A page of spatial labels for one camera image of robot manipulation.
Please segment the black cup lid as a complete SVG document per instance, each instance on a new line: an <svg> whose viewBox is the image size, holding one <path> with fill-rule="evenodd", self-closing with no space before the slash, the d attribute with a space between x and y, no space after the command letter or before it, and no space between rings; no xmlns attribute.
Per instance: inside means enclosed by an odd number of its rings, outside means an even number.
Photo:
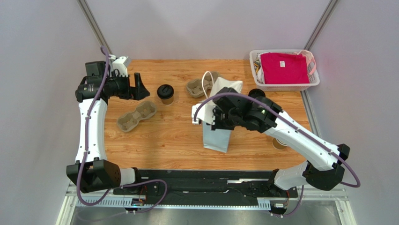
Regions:
<svg viewBox="0 0 399 225"><path fill-rule="evenodd" d="M160 99L169 99L174 96L174 88L169 84L162 84L157 89L157 95Z"/></svg>

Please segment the light blue paper bag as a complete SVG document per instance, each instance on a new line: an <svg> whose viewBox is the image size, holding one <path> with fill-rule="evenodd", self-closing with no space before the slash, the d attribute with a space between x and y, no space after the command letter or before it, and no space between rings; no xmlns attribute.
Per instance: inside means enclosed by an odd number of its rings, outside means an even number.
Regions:
<svg viewBox="0 0 399 225"><path fill-rule="evenodd" d="M217 71L207 71L203 75L202 81L206 99L217 94L224 87L233 88L237 93L241 93L243 88L243 81L226 80ZM211 130L211 126L205 123L202 125L202 132L204 148L222 153L227 152L231 130Z"/></svg>

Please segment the stack of black lids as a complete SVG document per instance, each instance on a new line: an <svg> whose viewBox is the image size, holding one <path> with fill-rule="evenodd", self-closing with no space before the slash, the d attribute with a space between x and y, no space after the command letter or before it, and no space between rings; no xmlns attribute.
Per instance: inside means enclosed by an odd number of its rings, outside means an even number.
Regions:
<svg viewBox="0 0 399 225"><path fill-rule="evenodd" d="M252 89L249 91L248 96L252 98L265 97L265 92L261 89Z"/></svg>

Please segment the single cardboard cup carrier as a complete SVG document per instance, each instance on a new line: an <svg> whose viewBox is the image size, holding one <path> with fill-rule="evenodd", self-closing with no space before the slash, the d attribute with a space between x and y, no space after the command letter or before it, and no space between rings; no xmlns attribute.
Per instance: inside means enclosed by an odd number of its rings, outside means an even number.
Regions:
<svg viewBox="0 0 399 225"><path fill-rule="evenodd" d="M134 111L126 112L117 119L118 128L127 133L136 128L140 121L153 117L157 112L155 103L145 101L136 106Z"/></svg>

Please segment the stack of paper cups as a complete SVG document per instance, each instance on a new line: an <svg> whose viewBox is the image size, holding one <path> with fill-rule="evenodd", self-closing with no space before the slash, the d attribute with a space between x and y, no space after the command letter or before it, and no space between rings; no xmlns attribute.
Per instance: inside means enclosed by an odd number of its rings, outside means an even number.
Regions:
<svg viewBox="0 0 399 225"><path fill-rule="evenodd" d="M274 148L276 148L277 150L282 150L285 149L287 147L287 145L281 141L279 141L278 139L274 138L272 140L272 145Z"/></svg>

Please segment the single paper cup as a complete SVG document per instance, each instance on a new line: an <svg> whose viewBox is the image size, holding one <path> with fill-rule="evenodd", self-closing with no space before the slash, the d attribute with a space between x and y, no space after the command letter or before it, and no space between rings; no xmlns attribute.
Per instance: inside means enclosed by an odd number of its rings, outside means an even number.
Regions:
<svg viewBox="0 0 399 225"><path fill-rule="evenodd" d="M171 96L171 97L169 97L169 98L161 98L161 102L162 102L164 105L171 105L171 104L173 104L173 102L174 102L174 97Z"/></svg>

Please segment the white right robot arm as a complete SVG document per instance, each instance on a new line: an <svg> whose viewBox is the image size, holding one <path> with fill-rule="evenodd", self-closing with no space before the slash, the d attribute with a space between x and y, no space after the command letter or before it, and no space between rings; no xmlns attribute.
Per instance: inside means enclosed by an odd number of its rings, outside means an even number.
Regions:
<svg viewBox="0 0 399 225"><path fill-rule="evenodd" d="M295 122L281 106L265 96L250 97L224 88L207 103L207 113L214 117L212 130L233 130L244 127L275 138L300 155L305 161L288 169L273 171L272 187L288 190L300 185L311 185L329 191L343 184L349 166L346 159L350 148L345 144L331 144Z"/></svg>

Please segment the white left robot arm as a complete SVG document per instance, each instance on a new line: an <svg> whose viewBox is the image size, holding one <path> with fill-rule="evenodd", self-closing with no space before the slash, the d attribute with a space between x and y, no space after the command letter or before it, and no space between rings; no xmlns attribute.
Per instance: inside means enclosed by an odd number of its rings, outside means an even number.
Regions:
<svg viewBox="0 0 399 225"><path fill-rule="evenodd" d="M138 101L150 95L139 73L134 73L135 85L130 85L129 63L127 57L86 63L87 75L75 92L81 117L80 143L75 163L66 167L66 175L83 193L133 184L139 176L137 168L121 169L108 161L104 144L109 98Z"/></svg>

